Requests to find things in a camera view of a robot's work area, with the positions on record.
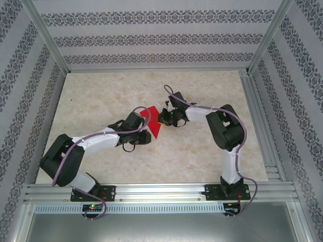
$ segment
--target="red paper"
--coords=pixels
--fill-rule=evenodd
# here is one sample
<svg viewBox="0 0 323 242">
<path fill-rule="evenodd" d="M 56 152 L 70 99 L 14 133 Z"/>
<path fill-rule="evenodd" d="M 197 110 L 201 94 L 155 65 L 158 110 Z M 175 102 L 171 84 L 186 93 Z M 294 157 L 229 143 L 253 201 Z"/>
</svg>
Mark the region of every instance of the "red paper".
<svg viewBox="0 0 323 242">
<path fill-rule="evenodd" d="M 150 129 L 150 131 L 152 132 L 152 134 L 155 136 L 155 138 L 157 139 L 159 130 L 160 130 L 160 124 L 157 123 L 157 117 L 159 115 L 159 112 L 157 110 L 157 108 L 155 106 L 149 107 L 148 108 L 151 114 L 151 119 L 150 122 L 148 123 L 148 127 Z M 145 117 L 148 119 L 149 114 L 147 110 L 141 111 L 140 115 L 142 117 Z"/>
</svg>

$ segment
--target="marble floor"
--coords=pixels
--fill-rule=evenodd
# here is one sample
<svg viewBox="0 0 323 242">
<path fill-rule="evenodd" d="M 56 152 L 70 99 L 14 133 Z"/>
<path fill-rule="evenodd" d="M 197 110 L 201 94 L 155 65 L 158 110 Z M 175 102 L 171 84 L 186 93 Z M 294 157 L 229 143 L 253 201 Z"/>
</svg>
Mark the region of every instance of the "marble floor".
<svg viewBox="0 0 323 242">
<path fill-rule="evenodd" d="M 77 137 L 98 132 L 125 119 L 137 106 L 154 105 L 161 111 L 168 99 L 163 84 L 180 91 L 188 102 L 232 105 L 248 130 L 242 173 L 268 181 L 237 71 L 68 74 L 47 148 L 60 134 Z M 101 150 L 85 157 L 80 169 L 100 183 L 219 182 L 222 158 L 209 127 L 188 122 L 181 128 L 162 126 L 158 139 L 152 137 L 150 144 L 137 146 L 132 153 L 121 146 Z M 36 183 L 48 184 L 51 178 L 40 170 Z"/>
</svg>

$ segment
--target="robotic arm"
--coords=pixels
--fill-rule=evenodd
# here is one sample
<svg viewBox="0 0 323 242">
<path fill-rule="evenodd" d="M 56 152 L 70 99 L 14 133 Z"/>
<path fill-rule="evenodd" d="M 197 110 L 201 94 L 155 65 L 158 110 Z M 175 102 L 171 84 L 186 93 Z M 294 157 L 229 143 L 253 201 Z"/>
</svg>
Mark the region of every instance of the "robotic arm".
<svg viewBox="0 0 323 242">
<path fill-rule="evenodd" d="M 184 100 L 180 92 L 174 93 L 174 96 Z M 246 191 L 246 184 L 243 184 L 243 178 L 236 170 L 236 151 L 244 139 L 244 132 L 239 122 L 231 115 L 208 109 L 196 107 L 196 103 L 189 106 L 173 96 L 169 96 L 166 101 L 167 108 L 163 108 L 159 114 L 157 121 L 166 126 L 178 127 L 179 121 L 186 122 L 203 122 L 209 125 L 213 139 L 222 151 L 223 172 L 221 176 L 221 191 L 215 191 L 213 187 L 214 199 L 222 197 L 225 200 L 236 200 L 237 196 L 241 196 Z M 226 104 L 221 107 L 236 115 L 232 106 Z M 238 157 L 238 169 L 240 170 L 240 156 Z M 250 199 L 250 195 L 242 196 L 242 199 Z"/>
<path fill-rule="evenodd" d="M 67 151 L 72 145 L 82 140 L 69 153 L 56 183 L 60 187 L 71 186 L 91 195 L 99 196 L 102 192 L 100 183 L 90 174 L 79 171 L 83 157 L 102 149 L 113 148 L 119 145 L 124 146 L 126 143 L 132 144 L 134 148 L 136 145 L 149 144 L 151 142 L 151 134 L 147 130 L 140 130 L 130 134 L 109 133 L 134 131 L 142 125 L 144 125 L 144 118 L 135 112 L 131 112 L 126 120 L 120 120 L 102 130 L 100 133 L 103 133 L 103 135 L 100 136 L 93 135 L 93 137 L 82 140 L 84 137 L 71 138 L 66 134 L 59 135 L 40 161 L 40 167 L 54 179 Z"/>
</svg>

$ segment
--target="purple cable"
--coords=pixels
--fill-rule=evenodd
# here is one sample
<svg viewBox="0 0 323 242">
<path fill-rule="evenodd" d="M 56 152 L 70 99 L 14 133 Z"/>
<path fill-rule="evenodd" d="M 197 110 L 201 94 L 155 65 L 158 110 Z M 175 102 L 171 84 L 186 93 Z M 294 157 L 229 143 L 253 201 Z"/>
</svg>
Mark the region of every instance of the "purple cable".
<svg viewBox="0 0 323 242">
<path fill-rule="evenodd" d="M 112 135 L 112 134 L 131 134 L 131 133 L 135 133 L 135 132 L 138 132 L 138 131 L 140 131 L 140 130 L 144 129 L 144 128 L 149 124 L 149 122 L 150 122 L 150 120 L 151 120 L 151 113 L 150 113 L 150 110 L 149 110 L 148 108 L 144 107 L 144 106 L 136 107 L 136 108 L 133 110 L 133 112 L 135 112 L 137 109 L 140 109 L 140 108 L 143 108 L 143 109 L 145 109 L 145 110 L 147 110 L 147 111 L 148 111 L 148 120 L 147 120 L 147 122 L 145 122 L 145 124 L 144 124 L 142 127 L 138 128 L 138 129 L 136 129 L 136 130 L 131 130 L 131 131 L 99 132 L 99 133 L 95 133 L 95 134 L 88 135 L 88 136 L 84 137 L 83 139 L 80 139 L 80 140 L 78 140 L 77 142 L 75 142 L 75 143 L 74 143 L 74 144 L 73 144 L 73 145 L 68 149 L 68 151 L 66 152 L 65 156 L 63 157 L 63 159 L 62 159 L 62 161 L 61 161 L 61 163 L 60 163 L 60 165 L 59 165 L 59 167 L 58 167 L 58 169 L 57 169 L 57 172 L 56 172 L 56 174 L 55 174 L 55 176 L 54 176 L 54 179 L 52 180 L 51 185 L 52 185 L 53 187 L 56 185 L 57 179 L 58 179 L 58 177 L 59 177 L 59 175 L 60 175 L 60 173 L 61 173 L 61 171 L 62 171 L 62 168 L 63 168 L 63 166 L 64 166 L 64 163 L 65 163 L 65 161 L 66 161 L 67 157 L 69 156 L 69 154 L 71 153 L 71 151 L 74 149 L 74 147 L 75 147 L 75 146 L 77 146 L 79 143 L 81 143 L 81 142 L 83 142 L 83 141 L 85 141 L 85 140 L 87 140 L 87 139 L 89 139 L 89 138 L 92 138 L 92 137 L 94 137 L 94 136 L 100 136 L 100 135 Z M 75 190 L 77 190 L 77 191 L 79 191 L 79 192 L 81 192 L 81 193 L 83 193 L 83 194 L 85 194 L 85 195 L 87 195 L 87 196 L 90 196 L 90 197 L 92 197 L 92 198 L 95 198 L 95 199 L 99 200 L 99 201 L 100 201 L 100 202 L 102 202 L 102 203 L 103 203 L 103 205 L 104 205 L 104 212 L 103 212 L 103 213 L 101 213 L 100 215 L 98 215 L 98 216 L 97 216 L 97 217 L 95 217 L 95 218 L 88 218 L 88 217 L 86 217 L 86 213 L 87 213 L 87 211 L 86 211 L 86 212 L 85 212 L 85 214 L 84 214 L 84 216 L 85 216 L 85 219 L 86 219 L 86 220 L 87 220 L 87 219 L 90 219 L 90 220 L 96 220 L 96 219 L 99 219 L 100 217 L 104 216 L 104 214 L 106 213 L 106 203 L 105 203 L 105 201 L 104 201 L 104 200 L 102 200 L 101 198 L 96 197 L 96 196 L 94 196 L 94 195 L 92 195 L 92 194 L 89 194 L 89 193 L 87 193 L 87 192 L 85 192 L 85 191 L 82 191 L 82 190 L 80 190 L 80 189 L 75 188 Z"/>
<path fill-rule="evenodd" d="M 215 111 L 221 111 L 221 112 L 225 112 L 229 115 L 231 115 L 232 117 L 234 117 L 241 125 L 242 129 L 243 129 L 243 133 L 244 133 L 244 138 L 243 138 L 243 141 L 241 143 L 241 145 L 238 147 L 238 149 L 236 150 L 236 160 L 235 160 L 235 167 L 236 167 L 236 172 L 237 174 L 245 179 L 245 180 L 250 180 L 254 183 L 255 185 L 255 190 L 254 190 L 254 194 L 252 196 L 252 198 L 250 199 L 249 203 L 246 205 L 246 207 L 237 215 L 235 215 L 235 217 L 237 216 L 240 216 L 245 210 L 247 210 L 247 208 L 250 206 L 250 204 L 252 203 L 252 201 L 254 200 L 254 198 L 256 197 L 256 194 L 257 194 L 257 191 L 258 191 L 258 184 L 257 182 L 252 179 L 252 178 L 248 178 L 248 177 L 245 177 L 243 176 L 242 174 L 240 174 L 240 171 L 239 171 L 239 168 L 238 168 L 238 156 L 239 156 L 239 151 L 241 150 L 242 146 L 246 143 L 246 140 L 247 140 L 247 129 L 245 127 L 245 125 L 243 124 L 243 122 L 241 121 L 241 119 L 236 116 L 234 113 L 230 112 L 230 111 L 227 111 L 225 109 L 222 109 L 222 108 L 218 108 L 218 107 L 206 107 L 206 106 L 200 106 L 200 105 L 193 105 L 193 104 L 190 104 L 180 98 L 178 98 L 177 96 L 174 95 L 174 92 L 172 90 L 172 88 L 169 86 L 169 85 L 164 85 L 164 89 L 166 90 L 166 92 L 171 95 L 172 97 L 174 97 L 176 100 L 188 105 L 188 106 L 191 106 L 191 107 L 197 107 L 197 108 L 202 108 L 202 109 L 207 109 L 207 110 L 215 110 Z"/>
</svg>

